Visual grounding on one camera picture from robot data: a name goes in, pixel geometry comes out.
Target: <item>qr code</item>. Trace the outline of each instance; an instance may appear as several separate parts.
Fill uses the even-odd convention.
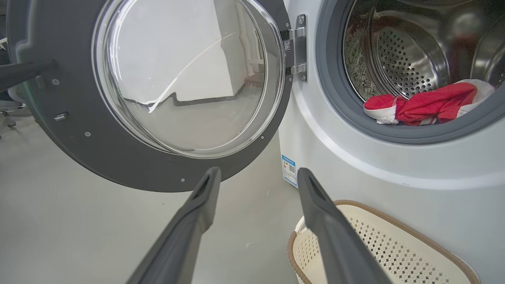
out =
[[[291,42],[289,40],[284,42],[284,52],[291,51]]]

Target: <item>white washing machine body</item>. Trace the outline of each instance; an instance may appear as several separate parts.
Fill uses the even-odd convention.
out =
[[[392,143],[358,131],[321,86],[314,42],[324,0],[285,4],[291,20],[308,15],[308,81],[293,83],[279,127],[281,154],[296,169],[310,169],[332,199],[383,211],[463,258],[482,283],[501,282],[505,119],[427,145]]]

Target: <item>washing machine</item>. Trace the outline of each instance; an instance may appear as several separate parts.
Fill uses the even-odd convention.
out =
[[[189,191],[213,166],[242,170],[278,130],[286,182],[308,168],[332,199],[390,214],[499,283],[504,16],[484,0],[16,0],[8,29],[35,119],[90,171]],[[497,89],[447,123],[363,112],[466,78]]]
[[[311,169],[331,198],[402,220],[499,283],[505,226],[505,13],[499,2],[289,0],[306,14],[307,81],[279,127],[286,182]],[[411,98],[465,78],[497,87],[453,121],[381,125],[363,103]]]

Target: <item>sticker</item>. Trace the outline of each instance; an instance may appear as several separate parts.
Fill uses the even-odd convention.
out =
[[[284,52],[288,52],[288,51],[291,51],[291,41],[290,40],[286,40],[284,42]]]
[[[284,179],[289,181],[294,186],[296,185],[296,166],[293,161],[282,155],[282,174]]]

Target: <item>door hinge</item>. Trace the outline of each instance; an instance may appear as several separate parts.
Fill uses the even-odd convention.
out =
[[[307,14],[298,15],[296,29],[281,32],[282,40],[293,41],[294,65],[286,67],[286,75],[296,74],[307,82]]]

